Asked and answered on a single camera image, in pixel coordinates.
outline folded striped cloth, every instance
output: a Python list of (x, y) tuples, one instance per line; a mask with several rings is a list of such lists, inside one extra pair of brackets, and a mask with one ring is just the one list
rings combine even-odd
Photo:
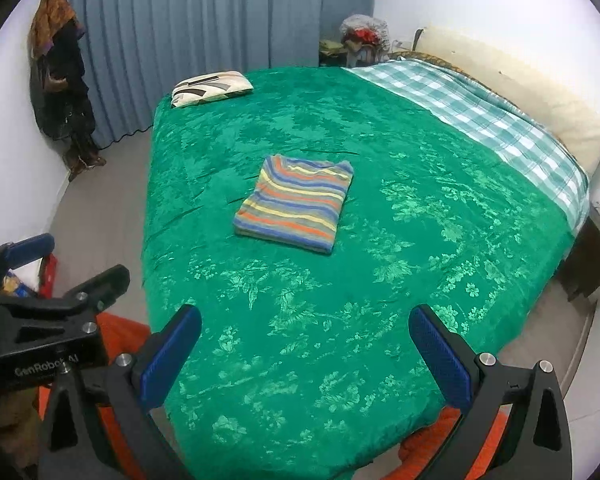
[(346, 160), (333, 164), (270, 155), (255, 190), (235, 214), (235, 231), (330, 254), (352, 178)]

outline silver bolt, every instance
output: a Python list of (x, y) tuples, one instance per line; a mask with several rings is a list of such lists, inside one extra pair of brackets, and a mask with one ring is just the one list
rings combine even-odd
[(540, 361), (539, 367), (543, 372), (548, 374), (554, 371), (554, 366), (549, 361), (545, 361), (544, 359)]
[(120, 354), (118, 357), (116, 357), (116, 364), (123, 367), (129, 366), (131, 359), (131, 354)]
[(496, 357), (489, 352), (482, 352), (480, 354), (480, 362), (485, 366), (493, 366), (496, 364)]
[(82, 331), (85, 334), (93, 334), (98, 329), (98, 326), (93, 321), (87, 321), (82, 326)]

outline yellow stripe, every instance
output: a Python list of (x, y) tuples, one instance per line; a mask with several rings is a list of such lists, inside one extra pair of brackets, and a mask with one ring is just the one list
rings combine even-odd
[(311, 222), (316, 222), (318, 224), (322, 224), (325, 227), (331, 229), (333, 232), (336, 232), (336, 226), (330, 222), (323, 220), (322, 218), (318, 218), (310, 215), (289, 215), (288, 213), (283, 213), (282, 211), (276, 211), (275, 209), (269, 209), (267, 207), (263, 207), (261, 205), (256, 204), (253, 200), (248, 198), (244, 201), (246, 205), (257, 209), (258, 211), (262, 211), (263, 213), (268, 213), (270, 215), (282, 216), (283, 218), (302, 218), (304, 220), (310, 220)]
[(299, 193), (302, 195), (312, 195), (312, 196), (333, 196), (334, 198), (337, 198), (338, 200), (340, 200), (342, 202), (342, 196), (335, 194), (335, 193), (329, 193), (327, 191), (305, 191), (303, 189), (294, 189), (292, 187), (279, 186), (278, 184), (273, 182), (273, 180), (270, 179), (269, 175), (264, 170), (260, 170), (260, 176), (264, 180), (269, 182), (273, 187), (280, 189), (282, 191), (291, 192), (291, 193)]
[(339, 176), (342, 178), (349, 178), (349, 175), (344, 175), (342, 173), (339, 173), (337, 171), (332, 171), (329, 168), (322, 168), (321, 170), (306, 170), (305, 168), (301, 168), (300, 166), (287, 166), (290, 170), (296, 170), (296, 171), (300, 171), (301, 173), (305, 173), (307, 175), (315, 175), (316, 173), (329, 173), (330, 175), (333, 176)]

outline beige headboard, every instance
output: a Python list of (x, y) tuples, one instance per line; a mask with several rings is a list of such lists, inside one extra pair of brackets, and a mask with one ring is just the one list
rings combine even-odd
[(600, 162), (600, 117), (567, 88), (520, 60), (443, 28), (416, 34), (414, 49), (442, 58), (543, 124), (589, 176)]

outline gray-blue curtain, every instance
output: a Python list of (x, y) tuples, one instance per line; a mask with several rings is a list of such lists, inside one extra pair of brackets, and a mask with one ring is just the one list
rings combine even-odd
[(317, 65), (318, 40), (373, 9), (373, 0), (69, 1), (87, 29), (80, 47), (101, 147), (150, 126), (187, 77)]

